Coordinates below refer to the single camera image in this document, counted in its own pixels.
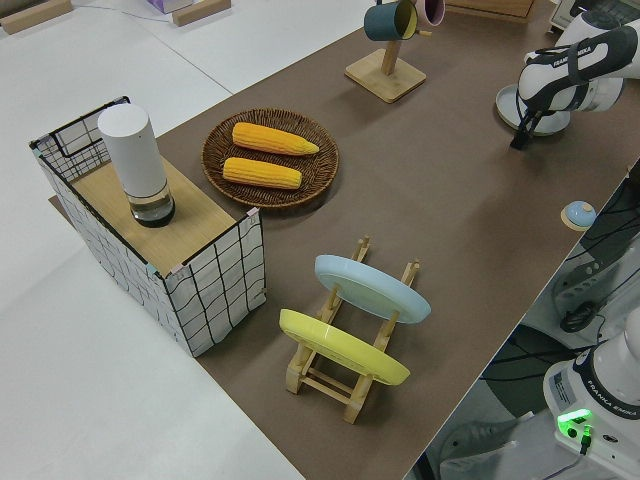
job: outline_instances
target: green light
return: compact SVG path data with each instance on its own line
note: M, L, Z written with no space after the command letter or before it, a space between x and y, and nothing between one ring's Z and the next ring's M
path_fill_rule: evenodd
M581 408L569 413L563 413L562 415L558 415L558 428L565 436L568 436L569 434L567 432L571 427L572 422L581 423L579 420L584 421L587 417L590 416L591 410L588 410L586 408ZM585 435L590 435L589 431L590 427L588 425L585 425Z

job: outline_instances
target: corn cob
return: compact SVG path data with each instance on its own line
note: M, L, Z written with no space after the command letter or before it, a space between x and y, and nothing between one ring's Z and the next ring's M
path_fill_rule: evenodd
M241 157L227 158L222 177L229 182L286 190L300 188L302 183L302 173L298 170Z
M309 155L317 153L317 145L299 135L276 128L238 122L233 126L233 143L239 147L284 155Z

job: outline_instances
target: wicker plate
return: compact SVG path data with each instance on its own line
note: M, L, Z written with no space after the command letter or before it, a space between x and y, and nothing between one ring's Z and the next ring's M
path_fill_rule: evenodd
M318 145L320 151L314 155L296 157L238 147L233 144L231 137L237 122L251 122L295 133ZM280 190L228 182L222 178L222 167L229 157L244 157L295 168L302 172L302 185L297 190ZM293 207L316 198L331 185L338 171L338 147L322 126L307 117L287 110L259 108L238 113L213 129L202 148L202 166L209 181L234 200L261 208Z

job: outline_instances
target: small round button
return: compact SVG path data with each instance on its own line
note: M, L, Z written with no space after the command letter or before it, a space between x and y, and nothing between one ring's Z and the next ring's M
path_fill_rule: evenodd
M579 232L583 232L593 225L596 216L597 214L593 206L580 200L571 202L560 212L560 218L564 224L572 230Z

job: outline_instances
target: dark teal mug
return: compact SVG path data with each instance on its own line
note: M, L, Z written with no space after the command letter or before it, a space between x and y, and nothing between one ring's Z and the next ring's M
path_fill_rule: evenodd
M364 32L371 40L406 40L416 33L418 12L411 0L376 4L364 15Z

